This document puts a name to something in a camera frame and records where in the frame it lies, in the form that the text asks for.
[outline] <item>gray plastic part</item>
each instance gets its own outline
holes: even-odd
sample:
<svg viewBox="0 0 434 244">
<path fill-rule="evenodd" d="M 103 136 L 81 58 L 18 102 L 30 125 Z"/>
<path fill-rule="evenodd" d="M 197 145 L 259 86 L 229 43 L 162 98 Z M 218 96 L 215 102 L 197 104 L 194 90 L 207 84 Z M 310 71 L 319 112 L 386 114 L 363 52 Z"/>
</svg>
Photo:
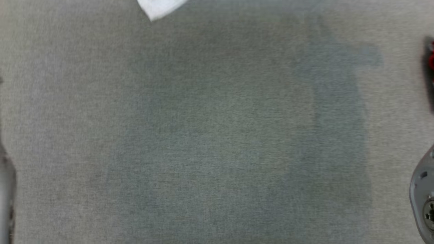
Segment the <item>gray plastic part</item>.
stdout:
<svg viewBox="0 0 434 244">
<path fill-rule="evenodd" d="M 422 239 L 434 244 L 434 146 L 421 159 L 410 182 L 410 203 Z"/>
<path fill-rule="evenodd" d="M 13 242 L 16 171 L 0 146 L 0 244 Z"/>
</svg>

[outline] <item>white paper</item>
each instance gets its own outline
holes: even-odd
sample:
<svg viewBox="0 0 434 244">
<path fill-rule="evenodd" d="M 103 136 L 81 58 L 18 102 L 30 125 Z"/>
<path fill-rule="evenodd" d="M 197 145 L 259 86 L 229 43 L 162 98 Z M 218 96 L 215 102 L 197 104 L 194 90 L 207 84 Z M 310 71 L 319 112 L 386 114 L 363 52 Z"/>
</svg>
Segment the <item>white paper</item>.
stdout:
<svg viewBox="0 0 434 244">
<path fill-rule="evenodd" d="M 188 0 L 137 0 L 151 21 L 172 13 Z"/>
</svg>

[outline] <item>floor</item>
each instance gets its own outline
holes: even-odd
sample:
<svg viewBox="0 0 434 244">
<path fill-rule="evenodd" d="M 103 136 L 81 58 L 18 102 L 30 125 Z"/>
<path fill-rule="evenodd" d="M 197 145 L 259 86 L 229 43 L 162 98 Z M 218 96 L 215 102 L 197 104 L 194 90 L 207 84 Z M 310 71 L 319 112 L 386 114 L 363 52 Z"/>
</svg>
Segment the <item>floor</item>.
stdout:
<svg viewBox="0 0 434 244">
<path fill-rule="evenodd" d="M 428 0 L 0 0 L 17 243 L 422 243 Z"/>
</svg>

